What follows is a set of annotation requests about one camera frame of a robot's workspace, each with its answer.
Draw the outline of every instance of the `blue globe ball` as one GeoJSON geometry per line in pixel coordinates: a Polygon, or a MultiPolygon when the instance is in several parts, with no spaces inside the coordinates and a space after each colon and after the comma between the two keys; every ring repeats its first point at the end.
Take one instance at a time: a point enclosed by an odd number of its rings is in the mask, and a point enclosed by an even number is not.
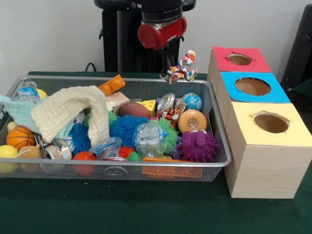
{"type": "Polygon", "coordinates": [[[186,104],[187,109],[201,111],[201,108],[203,107],[203,102],[197,94],[186,94],[183,96],[183,101],[186,104]]]}

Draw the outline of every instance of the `metal basket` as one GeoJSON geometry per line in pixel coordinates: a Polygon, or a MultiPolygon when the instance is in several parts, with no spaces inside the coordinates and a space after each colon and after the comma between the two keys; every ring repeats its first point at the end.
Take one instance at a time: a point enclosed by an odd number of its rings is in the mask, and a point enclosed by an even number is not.
{"type": "MultiPolygon", "coordinates": [[[[34,81],[37,86],[47,92],[48,95],[72,86],[100,86],[110,78],[87,78],[87,77],[45,77],[27,76],[18,79],[10,91],[8,97],[14,97],[17,87],[23,80],[34,81]]],[[[17,169],[9,174],[0,174],[0,177],[13,178],[57,178],[57,179],[118,179],[118,180],[166,180],[166,181],[208,181],[211,182],[218,175],[222,167],[231,162],[231,151],[222,124],[220,112],[216,103],[213,88],[206,81],[186,82],[179,81],[170,85],[160,79],[133,79],[125,78],[126,86],[121,92],[130,99],[140,98],[151,100],[164,96],[167,93],[174,93],[180,98],[187,93],[196,93],[203,100],[202,113],[209,118],[210,127],[207,131],[213,133],[221,148],[212,163],[180,163],[180,162],[124,162],[124,161],[79,161],[79,160],[51,160],[51,159],[21,159],[21,158],[0,158],[0,167],[13,166],[17,169]],[[36,172],[26,173],[21,170],[21,165],[37,167],[36,172]],[[46,173],[45,168],[58,167],[59,171],[46,173]],[[73,167],[80,167],[80,170],[89,170],[92,173],[88,176],[77,175],[73,167]]],[[[5,144],[7,136],[7,123],[12,121],[4,106],[0,106],[0,144],[5,144]]]]}

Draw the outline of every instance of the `red box top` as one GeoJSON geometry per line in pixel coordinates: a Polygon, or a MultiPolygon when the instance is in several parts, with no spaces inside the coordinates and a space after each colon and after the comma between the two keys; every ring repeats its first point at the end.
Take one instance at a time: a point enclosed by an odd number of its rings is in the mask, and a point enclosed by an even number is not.
{"type": "Polygon", "coordinates": [[[257,48],[213,47],[214,57],[221,72],[272,72],[257,48]]]}

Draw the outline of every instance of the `washcloth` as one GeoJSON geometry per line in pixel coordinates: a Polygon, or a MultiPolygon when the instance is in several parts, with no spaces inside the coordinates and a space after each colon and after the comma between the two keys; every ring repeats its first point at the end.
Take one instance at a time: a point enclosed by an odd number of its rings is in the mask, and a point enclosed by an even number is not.
{"type": "MultiPolygon", "coordinates": [[[[39,128],[35,125],[35,122],[31,118],[31,110],[39,105],[41,102],[33,103],[31,101],[12,101],[11,98],[6,96],[0,96],[0,103],[5,106],[6,111],[14,119],[15,123],[20,126],[24,126],[34,133],[40,133],[39,128]]],[[[65,126],[57,134],[56,138],[66,139],[70,130],[74,125],[74,119],[65,126]]]]}
{"type": "Polygon", "coordinates": [[[31,111],[44,141],[50,143],[79,112],[91,107],[88,136],[91,146],[109,138],[109,114],[104,93],[95,86],[61,89],[31,111]]]}

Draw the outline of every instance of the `brown football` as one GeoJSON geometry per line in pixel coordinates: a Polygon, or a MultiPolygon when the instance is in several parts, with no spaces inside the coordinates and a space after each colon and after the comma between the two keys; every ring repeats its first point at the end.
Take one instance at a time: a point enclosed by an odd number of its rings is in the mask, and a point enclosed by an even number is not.
{"type": "Polygon", "coordinates": [[[120,116],[133,115],[136,117],[151,117],[149,110],[145,106],[136,102],[128,102],[121,105],[118,109],[118,113],[120,116]]]}

